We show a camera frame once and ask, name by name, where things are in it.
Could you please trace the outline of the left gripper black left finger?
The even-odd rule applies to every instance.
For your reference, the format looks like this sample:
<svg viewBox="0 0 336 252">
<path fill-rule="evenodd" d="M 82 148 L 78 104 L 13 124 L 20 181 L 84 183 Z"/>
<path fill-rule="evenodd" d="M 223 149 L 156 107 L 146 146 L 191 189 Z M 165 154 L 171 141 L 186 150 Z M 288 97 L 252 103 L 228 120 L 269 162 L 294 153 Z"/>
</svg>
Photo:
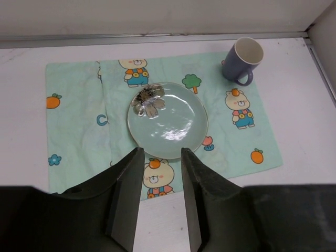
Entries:
<svg viewBox="0 0 336 252">
<path fill-rule="evenodd" d="M 54 193 L 56 251 L 133 251 L 144 173 L 144 150 Z"/>
</svg>

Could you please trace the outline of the light green floral plate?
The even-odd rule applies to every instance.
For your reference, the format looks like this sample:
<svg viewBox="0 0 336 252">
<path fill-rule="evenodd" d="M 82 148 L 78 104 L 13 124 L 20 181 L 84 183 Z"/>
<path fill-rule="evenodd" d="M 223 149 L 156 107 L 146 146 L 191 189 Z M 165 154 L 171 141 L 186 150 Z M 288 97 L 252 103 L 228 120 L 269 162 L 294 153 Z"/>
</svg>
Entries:
<svg viewBox="0 0 336 252">
<path fill-rule="evenodd" d="M 196 151 L 208 132 L 206 109 L 197 95 L 172 82 L 140 89 L 127 114 L 130 135 L 148 155 L 174 160 L 181 149 Z"/>
</svg>

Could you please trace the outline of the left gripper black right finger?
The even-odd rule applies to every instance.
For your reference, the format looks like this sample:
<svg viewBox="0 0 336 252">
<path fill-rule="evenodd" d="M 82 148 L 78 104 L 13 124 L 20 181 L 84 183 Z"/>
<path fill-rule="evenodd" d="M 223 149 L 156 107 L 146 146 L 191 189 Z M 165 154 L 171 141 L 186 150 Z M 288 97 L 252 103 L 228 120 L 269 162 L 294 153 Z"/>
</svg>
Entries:
<svg viewBox="0 0 336 252">
<path fill-rule="evenodd" d="M 181 171 L 191 251 L 259 251 L 243 189 L 210 169 L 188 148 Z"/>
</svg>

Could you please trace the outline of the green cartoon print cloth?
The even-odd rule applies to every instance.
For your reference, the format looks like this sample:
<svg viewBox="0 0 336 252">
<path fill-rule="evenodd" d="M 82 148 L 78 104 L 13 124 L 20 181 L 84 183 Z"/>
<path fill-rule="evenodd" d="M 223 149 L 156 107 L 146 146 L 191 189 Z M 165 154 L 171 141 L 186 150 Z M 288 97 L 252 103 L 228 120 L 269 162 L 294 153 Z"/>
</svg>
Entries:
<svg viewBox="0 0 336 252">
<path fill-rule="evenodd" d="M 255 84 L 221 74 L 225 52 L 161 58 L 63 62 L 46 67 L 49 189 L 64 190 L 118 163 L 138 146 L 127 114 L 134 95 L 159 82 L 177 83 L 199 97 L 208 132 L 195 151 L 226 178 L 273 169 L 282 157 Z M 143 200 L 183 189 L 181 160 L 145 153 Z"/>
</svg>

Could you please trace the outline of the purple ceramic mug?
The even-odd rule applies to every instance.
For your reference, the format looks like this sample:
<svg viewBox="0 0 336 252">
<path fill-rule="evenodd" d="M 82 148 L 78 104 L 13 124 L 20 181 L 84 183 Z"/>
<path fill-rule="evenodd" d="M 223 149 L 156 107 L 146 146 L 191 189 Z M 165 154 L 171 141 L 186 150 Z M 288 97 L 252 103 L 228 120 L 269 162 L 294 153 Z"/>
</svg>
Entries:
<svg viewBox="0 0 336 252">
<path fill-rule="evenodd" d="M 228 81 L 248 86 L 254 79 L 253 70 L 263 58 L 264 50 L 259 42 L 250 37 L 239 38 L 222 61 L 222 75 Z"/>
</svg>

